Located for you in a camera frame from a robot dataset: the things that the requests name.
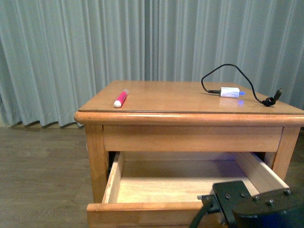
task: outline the open drawer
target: open drawer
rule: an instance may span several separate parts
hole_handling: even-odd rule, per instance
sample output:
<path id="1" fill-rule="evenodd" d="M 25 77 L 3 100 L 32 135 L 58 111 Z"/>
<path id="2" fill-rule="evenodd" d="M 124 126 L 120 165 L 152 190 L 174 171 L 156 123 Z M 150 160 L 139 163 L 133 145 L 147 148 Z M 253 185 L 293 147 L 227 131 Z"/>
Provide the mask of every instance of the open drawer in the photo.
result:
<path id="1" fill-rule="evenodd" d="M 248 152 L 117 153 L 103 203 L 89 204 L 90 228 L 189 227 L 202 207 L 198 195 L 217 182 L 242 180 L 250 194 L 288 188 Z M 203 218 L 201 228 L 224 227 L 220 213 Z"/>

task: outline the wooden floor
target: wooden floor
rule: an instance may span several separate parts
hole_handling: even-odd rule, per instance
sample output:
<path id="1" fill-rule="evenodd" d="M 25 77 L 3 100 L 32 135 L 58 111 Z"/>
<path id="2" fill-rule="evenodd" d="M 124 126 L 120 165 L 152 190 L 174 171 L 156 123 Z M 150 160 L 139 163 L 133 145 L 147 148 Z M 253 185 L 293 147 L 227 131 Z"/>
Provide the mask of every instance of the wooden floor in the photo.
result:
<path id="1" fill-rule="evenodd" d="M 84 129 L 0 128 L 0 227 L 87 228 Z M 286 183 L 304 189 L 301 130 Z"/>

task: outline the curtain fold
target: curtain fold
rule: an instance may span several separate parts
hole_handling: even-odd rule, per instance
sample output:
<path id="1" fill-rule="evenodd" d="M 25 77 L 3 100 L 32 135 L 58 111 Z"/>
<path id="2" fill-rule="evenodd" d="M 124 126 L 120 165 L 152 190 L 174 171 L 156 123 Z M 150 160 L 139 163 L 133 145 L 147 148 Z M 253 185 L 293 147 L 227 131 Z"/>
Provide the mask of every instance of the curtain fold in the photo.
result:
<path id="1" fill-rule="evenodd" d="M 0 98 L 9 124 L 74 121 L 113 80 L 200 81 L 232 63 L 304 109 L 304 2 L 2 0 Z M 209 81 L 247 81 L 223 67 Z"/>

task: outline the white usb adapter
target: white usb adapter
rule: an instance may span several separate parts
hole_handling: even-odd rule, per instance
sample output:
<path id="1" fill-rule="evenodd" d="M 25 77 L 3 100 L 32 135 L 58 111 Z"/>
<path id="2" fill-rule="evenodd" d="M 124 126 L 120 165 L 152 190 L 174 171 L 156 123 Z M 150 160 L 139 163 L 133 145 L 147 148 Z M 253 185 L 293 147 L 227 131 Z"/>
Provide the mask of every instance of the white usb adapter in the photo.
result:
<path id="1" fill-rule="evenodd" d="M 245 95 L 244 91 L 240 91 L 236 87 L 221 87 L 220 96 L 221 97 L 231 97 L 238 98 L 240 95 Z"/>

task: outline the black cable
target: black cable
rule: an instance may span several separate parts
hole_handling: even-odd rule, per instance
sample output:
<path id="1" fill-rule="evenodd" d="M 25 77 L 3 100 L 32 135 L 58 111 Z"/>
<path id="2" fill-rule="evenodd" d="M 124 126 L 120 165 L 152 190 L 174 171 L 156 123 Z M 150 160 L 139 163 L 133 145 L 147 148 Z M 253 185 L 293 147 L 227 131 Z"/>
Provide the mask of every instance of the black cable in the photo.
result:
<path id="1" fill-rule="evenodd" d="M 253 84 L 251 83 L 251 81 L 249 80 L 249 78 L 243 73 L 243 71 L 241 71 L 240 68 L 238 68 L 238 66 L 234 65 L 234 64 L 230 64 L 230 63 L 226 63 L 226 64 L 223 64 L 223 65 L 220 65 L 219 67 L 215 68 L 214 70 L 212 70 L 209 74 L 205 75 L 202 79 L 201 79 L 201 85 L 203 86 L 204 90 L 208 93 L 212 93 L 212 94 L 220 94 L 220 90 L 207 90 L 204 86 L 204 83 L 203 83 L 203 80 L 204 78 L 206 78 L 207 76 L 211 75 L 213 72 L 217 71 L 218 69 L 220 69 L 221 67 L 223 66 L 232 66 L 232 67 L 235 67 L 236 69 L 238 69 L 238 71 L 242 74 L 242 76 L 245 77 L 245 79 L 249 82 L 251 88 L 252 88 L 252 93 L 253 93 L 253 96 L 255 97 L 255 99 L 259 102 L 259 103 L 262 103 L 264 104 L 261 100 L 259 100 L 257 98 L 257 95 L 256 95 L 256 92 L 255 92 L 255 89 L 253 87 Z"/>
<path id="2" fill-rule="evenodd" d="M 207 197 L 202 200 L 203 206 L 197 213 L 197 215 L 194 217 L 193 221 L 191 222 L 189 228 L 197 228 L 201 219 L 205 214 L 207 214 L 208 210 L 212 207 L 213 201 L 211 197 Z"/>

